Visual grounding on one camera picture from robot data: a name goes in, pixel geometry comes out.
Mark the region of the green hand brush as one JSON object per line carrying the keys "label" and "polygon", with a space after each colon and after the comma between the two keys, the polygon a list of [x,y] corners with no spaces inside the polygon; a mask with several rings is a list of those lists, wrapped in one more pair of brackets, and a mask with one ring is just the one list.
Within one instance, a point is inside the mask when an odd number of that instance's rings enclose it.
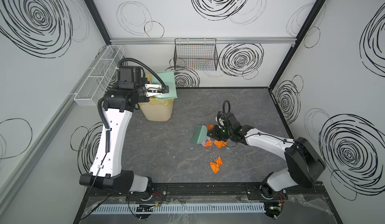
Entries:
{"label": "green hand brush", "polygon": [[207,138],[208,128],[206,125],[195,125],[192,132],[191,143],[202,144]]}

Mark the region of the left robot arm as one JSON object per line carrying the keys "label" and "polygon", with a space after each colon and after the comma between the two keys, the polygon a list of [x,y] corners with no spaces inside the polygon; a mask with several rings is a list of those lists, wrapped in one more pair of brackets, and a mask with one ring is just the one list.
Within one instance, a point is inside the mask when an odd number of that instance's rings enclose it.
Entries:
{"label": "left robot arm", "polygon": [[141,192],[152,195],[152,180],[121,167],[122,149],[129,121],[139,103],[148,103],[150,97],[176,96],[173,72],[166,72],[171,81],[165,83],[151,68],[134,58],[118,62],[118,80],[98,100],[97,110],[103,130],[97,154],[90,170],[80,176],[79,183],[113,193]]}

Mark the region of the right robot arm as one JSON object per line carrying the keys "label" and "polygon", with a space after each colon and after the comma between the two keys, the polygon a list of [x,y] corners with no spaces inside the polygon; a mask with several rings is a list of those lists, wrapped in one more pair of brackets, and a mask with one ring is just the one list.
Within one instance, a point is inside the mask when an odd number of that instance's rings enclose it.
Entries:
{"label": "right robot arm", "polygon": [[223,102],[216,122],[215,125],[199,127],[198,144],[206,145],[209,141],[225,144],[231,140],[265,150],[286,161],[286,168],[268,174],[260,184],[260,193],[267,200],[289,187],[314,187],[326,169],[326,164],[307,139],[278,137],[249,125],[241,125],[231,112],[229,100]]}

